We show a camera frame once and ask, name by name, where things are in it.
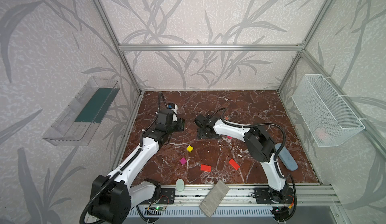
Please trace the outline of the red block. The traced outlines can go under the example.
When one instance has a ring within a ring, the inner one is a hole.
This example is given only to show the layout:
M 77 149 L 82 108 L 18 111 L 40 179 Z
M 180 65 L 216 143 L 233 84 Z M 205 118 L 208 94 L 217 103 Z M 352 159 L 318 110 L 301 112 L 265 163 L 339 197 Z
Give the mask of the red block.
M 235 170 L 238 170 L 240 168 L 240 166 L 236 163 L 236 161 L 234 159 L 230 159 L 229 160 L 229 164 L 235 169 Z
M 211 172 L 212 171 L 212 167 L 208 166 L 208 165 L 201 165 L 200 170 L 204 171 L 204 172 Z

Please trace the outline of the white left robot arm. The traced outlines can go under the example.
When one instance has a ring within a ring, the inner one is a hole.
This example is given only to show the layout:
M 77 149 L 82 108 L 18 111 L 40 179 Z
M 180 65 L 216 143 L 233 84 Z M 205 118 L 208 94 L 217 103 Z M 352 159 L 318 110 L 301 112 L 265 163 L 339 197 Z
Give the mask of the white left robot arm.
M 174 132 L 184 131 L 185 120 L 178 118 L 170 124 L 158 123 L 141 133 L 140 143 L 121 165 L 107 176 L 99 175 L 92 183 L 90 200 L 81 213 L 79 223 L 87 214 L 98 218 L 98 224 L 121 224 L 130 210 L 140 203 L 157 197 L 159 184 L 145 180 L 133 182 L 146 163 L 166 144 Z

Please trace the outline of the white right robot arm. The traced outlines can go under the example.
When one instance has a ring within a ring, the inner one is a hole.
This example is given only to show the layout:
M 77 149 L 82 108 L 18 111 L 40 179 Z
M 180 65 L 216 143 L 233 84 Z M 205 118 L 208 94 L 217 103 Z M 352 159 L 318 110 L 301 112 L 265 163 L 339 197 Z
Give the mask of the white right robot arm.
M 203 115 L 197 116 L 194 123 L 198 126 L 199 139 L 218 139 L 225 135 L 244 142 L 250 155 L 262 165 L 272 196 L 286 196 L 289 186 L 277 163 L 279 153 L 286 143 L 286 134 L 281 126 L 274 123 L 240 124 Z M 265 126 L 273 126 L 281 131 L 282 143 L 279 149 L 275 148 L 275 141 L 265 130 Z

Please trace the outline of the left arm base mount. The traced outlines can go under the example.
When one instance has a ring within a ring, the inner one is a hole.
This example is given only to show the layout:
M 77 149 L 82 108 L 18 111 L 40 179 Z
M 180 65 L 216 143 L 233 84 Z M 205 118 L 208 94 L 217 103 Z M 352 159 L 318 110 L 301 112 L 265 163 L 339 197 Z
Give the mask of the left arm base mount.
M 155 196 L 147 200 L 147 204 L 174 204 L 176 197 L 175 188 L 160 188 L 156 190 Z

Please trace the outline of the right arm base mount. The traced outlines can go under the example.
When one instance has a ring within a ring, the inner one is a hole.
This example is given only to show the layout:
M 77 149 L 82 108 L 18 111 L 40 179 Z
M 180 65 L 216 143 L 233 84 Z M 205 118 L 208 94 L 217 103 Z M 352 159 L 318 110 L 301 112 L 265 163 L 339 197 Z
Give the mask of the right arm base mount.
M 290 188 L 284 199 L 277 197 L 273 198 L 268 187 L 256 187 L 253 189 L 251 197 L 255 199 L 257 204 L 272 204 L 272 205 L 289 205 L 293 202 L 294 191 Z

